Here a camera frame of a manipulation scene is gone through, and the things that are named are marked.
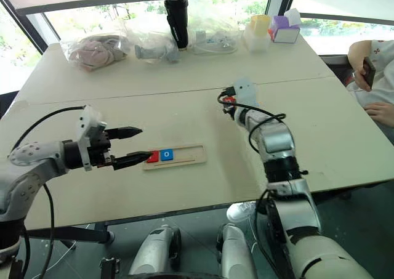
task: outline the window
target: window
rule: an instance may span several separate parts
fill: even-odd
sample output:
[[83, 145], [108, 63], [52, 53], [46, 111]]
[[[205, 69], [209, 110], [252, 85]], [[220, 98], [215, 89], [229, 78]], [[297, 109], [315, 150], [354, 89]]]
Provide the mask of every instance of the window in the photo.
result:
[[0, 4], [0, 94], [20, 90], [40, 56]]
[[[263, 14], [268, 0], [211, 0], [213, 5], [233, 17], [241, 28], [250, 16]], [[129, 20], [157, 15], [166, 19], [163, 1], [132, 2], [46, 12], [47, 18], [62, 39], [74, 39], [100, 33], [112, 20]]]
[[303, 18], [301, 34], [317, 54], [347, 54], [357, 41], [394, 39], [394, 26]]

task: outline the floor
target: floor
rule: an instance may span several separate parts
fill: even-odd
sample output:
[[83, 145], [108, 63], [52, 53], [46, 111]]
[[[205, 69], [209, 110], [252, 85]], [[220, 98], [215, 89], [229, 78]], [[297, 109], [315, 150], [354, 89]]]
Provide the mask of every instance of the floor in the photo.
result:
[[[318, 209], [325, 235], [343, 246], [374, 278], [394, 278], [394, 182], [359, 189], [353, 192], [350, 200], [336, 198], [319, 205]], [[99, 263], [103, 257], [121, 260], [117, 278], [123, 278], [147, 233], [163, 224], [181, 229], [181, 270], [219, 274], [215, 242], [217, 229], [228, 222], [225, 212], [226, 209], [218, 209], [111, 226], [108, 229], [116, 237], [111, 245], [79, 242], [75, 250], [47, 272], [46, 278], [100, 278]], [[248, 221], [238, 226], [252, 246]], [[40, 273], [47, 247], [46, 240], [31, 240], [32, 255], [26, 278]], [[56, 241], [50, 265], [57, 262], [66, 250]], [[22, 245], [18, 257], [24, 259], [24, 255]], [[276, 278], [258, 248], [254, 248], [253, 257], [259, 278]]]

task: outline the robot leg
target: robot leg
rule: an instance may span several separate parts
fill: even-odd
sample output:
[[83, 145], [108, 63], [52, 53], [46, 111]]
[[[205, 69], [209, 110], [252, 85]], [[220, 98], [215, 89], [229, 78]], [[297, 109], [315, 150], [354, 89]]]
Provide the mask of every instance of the robot leg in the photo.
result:
[[257, 272], [244, 233], [233, 224], [221, 226], [217, 239], [221, 276], [227, 279], [257, 279]]
[[180, 263], [180, 230], [163, 225], [146, 237], [131, 265], [129, 275], [168, 271], [169, 262], [176, 269]]

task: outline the plastic bag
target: plastic bag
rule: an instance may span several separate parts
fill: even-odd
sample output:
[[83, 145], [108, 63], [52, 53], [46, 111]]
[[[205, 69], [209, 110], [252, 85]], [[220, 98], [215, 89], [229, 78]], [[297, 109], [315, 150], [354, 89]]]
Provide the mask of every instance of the plastic bag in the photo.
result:
[[124, 27], [114, 33], [100, 33], [74, 41], [60, 42], [66, 59], [73, 65], [92, 71], [124, 59], [131, 45]]
[[188, 50], [195, 54], [227, 54], [238, 48], [237, 23], [222, 15], [210, 0], [188, 0]]
[[177, 43], [171, 35], [165, 15], [152, 15], [127, 21], [127, 37], [135, 56], [148, 63], [180, 59]]

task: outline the tissue box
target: tissue box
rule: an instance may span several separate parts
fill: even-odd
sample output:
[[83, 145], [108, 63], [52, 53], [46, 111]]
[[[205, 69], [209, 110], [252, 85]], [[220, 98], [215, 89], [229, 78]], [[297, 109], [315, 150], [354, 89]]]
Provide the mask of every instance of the tissue box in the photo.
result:
[[300, 33], [300, 26], [289, 26], [289, 19], [286, 16], [274, 16], [268, 33], [274, 42], [294, 43]]

